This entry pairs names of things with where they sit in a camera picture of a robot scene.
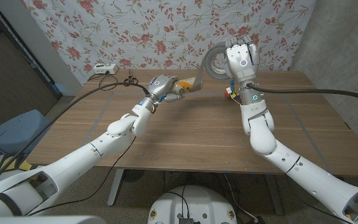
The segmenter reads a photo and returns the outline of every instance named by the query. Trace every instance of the floral fabric backdrop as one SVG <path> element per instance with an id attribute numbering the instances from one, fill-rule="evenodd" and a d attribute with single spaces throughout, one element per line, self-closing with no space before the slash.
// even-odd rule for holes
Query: floral fabric backdrop
<path id="1" fill-rule="evenodd" d="M 261 70 L 288 70 L 316 0 L 21 0 L 75 77 L 96 63 L 198 69 L 215 43 L 250 35 Z"/>

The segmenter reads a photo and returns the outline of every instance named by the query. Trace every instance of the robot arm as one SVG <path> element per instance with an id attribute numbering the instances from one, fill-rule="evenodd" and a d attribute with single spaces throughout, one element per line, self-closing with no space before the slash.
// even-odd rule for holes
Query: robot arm
<path id="1" fill-rule="evenodd" d="M 241 84 L 242 125 L 253 150 L 281 169 L 296 183 L 317 198 L 335 216 L 350 223 L 358 223 L 358 187 L 345 183 L 316 164 L 310 162 L 275 139 L 273 118 L 265 100 L 255 85 L 259 53 L 254 43 L 245 36 L 226 42 L 228 76 Z"/>
<path id="2" fill-rule="evenodd" d="M 24 216 L 53 205 L 68 186 L 99 161 L 127 149 L 132 142 L 131 134 L 142 136 L 158 104 L 183 98 L 191 90 L 191 81 L 194 79 L 178 80 L 166 75 L 153 78 L 148 87 L 150 94 L 132 109 L 135 115 L 125 114 L 98 138 L 50 165 L 1 180 L 0 217 Z"/>

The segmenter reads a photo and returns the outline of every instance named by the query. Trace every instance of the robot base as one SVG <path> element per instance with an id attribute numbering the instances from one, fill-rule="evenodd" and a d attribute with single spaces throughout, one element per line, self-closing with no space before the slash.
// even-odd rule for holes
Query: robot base
<path id="1" fill-rule="evenodd" d="M 182 195 L 187 201 L 189 218 L 193 223 L 224 223 L 236 224 L 237 218 L 233 206 L 221 195 L 206 187 L 197 185 L 186 185 L 172 189 L 170 192 Z M 178 195 L 165 193 L 152 205 L 148 217 L 148 224 L 168 224 L 168 223 L 189 223 L 186 220 L 188 210 L 183 201 L 182 218 L 182 198 Z"/>

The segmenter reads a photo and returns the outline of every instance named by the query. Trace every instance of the electrical outlet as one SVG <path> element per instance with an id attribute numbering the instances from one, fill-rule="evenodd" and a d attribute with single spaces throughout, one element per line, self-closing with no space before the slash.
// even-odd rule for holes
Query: electrical outlet
<path id="1" fill-rule="evenodd" d="M 110 74 L 115 74 L 117 70 L 118 67 L 114 63 L 97 63 L 93 67 L 93 71 L 95 74 L 106 74 L 107 71 L 109 71 Z"/>

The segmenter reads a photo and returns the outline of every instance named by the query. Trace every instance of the gray wall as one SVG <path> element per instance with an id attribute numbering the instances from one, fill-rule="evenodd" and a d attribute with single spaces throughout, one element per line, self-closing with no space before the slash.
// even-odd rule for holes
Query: gray wall
<path id="1" fill-rule="evenodd" d="M 358 1 L 316 3 L 291 70 L 305 72 L 317 88 L 358 92 Z M 358 136 L 358 99 L 325 98 Z"/>
<path id="2" fill-rule="evenodd" d="M 67 68 L 20 0 L 0 0 L 0 11 L 55 81 L 61 93 L 75 96 L 82 88 L 81 83 Z"/>

